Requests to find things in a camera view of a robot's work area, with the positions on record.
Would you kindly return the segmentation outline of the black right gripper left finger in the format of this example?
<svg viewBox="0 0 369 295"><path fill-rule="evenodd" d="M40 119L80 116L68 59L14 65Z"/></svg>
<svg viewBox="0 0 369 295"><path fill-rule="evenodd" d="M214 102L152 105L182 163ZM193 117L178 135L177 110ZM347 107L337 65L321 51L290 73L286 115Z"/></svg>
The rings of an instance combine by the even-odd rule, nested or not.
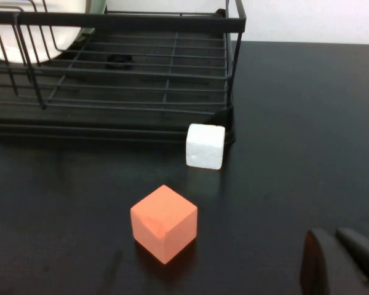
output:
<svg viewBox="0 0 369 295"><path fill-rule="evenodd" d="M304 241L300 270L303 294L368 294L369 284L338 239L311 229Z"/></svg>

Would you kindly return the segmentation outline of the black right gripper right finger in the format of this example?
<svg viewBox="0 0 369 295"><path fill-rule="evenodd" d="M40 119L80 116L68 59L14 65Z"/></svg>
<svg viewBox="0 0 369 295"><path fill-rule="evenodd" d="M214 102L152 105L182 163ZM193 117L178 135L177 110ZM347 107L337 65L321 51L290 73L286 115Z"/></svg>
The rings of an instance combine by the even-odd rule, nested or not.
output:
<svg viewBox="0 0 369 295"><path fill-rule="evenodd" d="M369 279L369 238L345 227L338 228L335 236Z"/></svg>

